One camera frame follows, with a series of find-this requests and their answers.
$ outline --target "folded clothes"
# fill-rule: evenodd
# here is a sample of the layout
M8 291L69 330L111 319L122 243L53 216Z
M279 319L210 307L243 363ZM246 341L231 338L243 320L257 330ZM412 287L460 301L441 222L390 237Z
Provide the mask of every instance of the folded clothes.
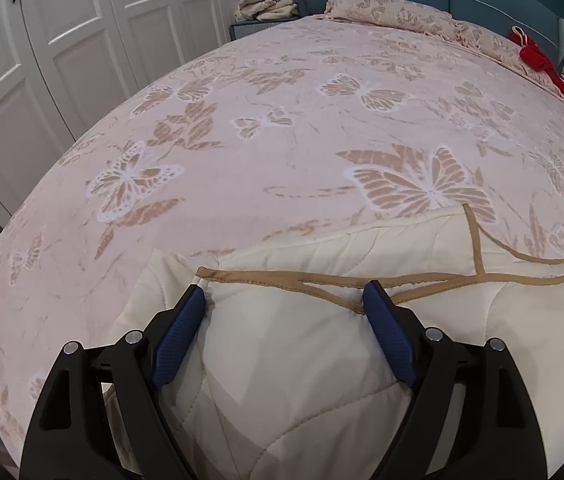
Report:
M267 9L264 12L259 13L255 18L260 21L279 20L281 18L290 18L292 16L297 16L298 14L299 12L297 10L297 4L290 4L278 9Z
M273 6L268 7L267 11L274 10L274 9L281 9L282 7L286 7L295 3L295 0L279 0Z
M297 15L295 0L239 0L239 19L276 20Z
M263 2L250 4L247 5L246 7L240 7L239 12L241 12L241 15L245 17L247 20L252 20L257 13L268 9L274 4L275 4L275 0L264 0Z

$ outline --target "pillow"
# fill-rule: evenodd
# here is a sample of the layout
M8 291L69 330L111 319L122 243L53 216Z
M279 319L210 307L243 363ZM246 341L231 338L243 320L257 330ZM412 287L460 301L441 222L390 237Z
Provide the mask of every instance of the pillow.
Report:
M406 0L329 0L327 18L402 28L441 36L455 37L454 23L448 12Z
M475 50L494 59L507 69L537 83L546 90L562 98L559 88L550 80L546 72L536 72L520 58L521 47L513 41L500 36L475 23L455 22L455 41L466 48Z

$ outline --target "nightstand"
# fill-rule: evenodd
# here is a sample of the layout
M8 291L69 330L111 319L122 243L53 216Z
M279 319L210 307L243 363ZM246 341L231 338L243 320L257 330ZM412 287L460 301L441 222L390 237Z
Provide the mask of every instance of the nightstand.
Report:
M263 22L259 22L258 20L248 20L246 22L233 23L230 30L231 41L239 40L239 38L255 34L265 28L274 27L280 23L293 22L294 20L299 19L299 16L294 16L292 18L282 18L281 20L266 20Z

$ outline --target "white quilt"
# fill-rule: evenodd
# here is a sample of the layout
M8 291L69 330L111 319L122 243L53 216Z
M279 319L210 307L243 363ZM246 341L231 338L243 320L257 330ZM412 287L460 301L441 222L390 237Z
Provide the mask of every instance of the white quilt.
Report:
M319 297L331 292L356 305L358 285L321 285L309 295L279 285L277 274L261 274L260 285L222 282L252 281L244 272L253 270L385 278L396 303L424 326L477 345L500 337L529 390L549 473L564 462L564 259L507 248L467 206L207 258L207 267L238 271L198 270L207 279L194 276L198 263L155 251L109 342L174 306L191 281L205 288L206 317L160 394L199 478L369 478L411 400L366 317ZM112 425L129 466L114 400Z

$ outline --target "bed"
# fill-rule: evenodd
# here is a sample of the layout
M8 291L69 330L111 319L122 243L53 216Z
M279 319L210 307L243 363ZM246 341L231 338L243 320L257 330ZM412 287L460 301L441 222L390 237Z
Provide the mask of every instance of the bed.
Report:
M214 257L468 203L512 248L564 257L564 98L492 38L495 59L308 16L179 67L93 126L0 235L0 434L16 462L57 352L105 343L153 248Z

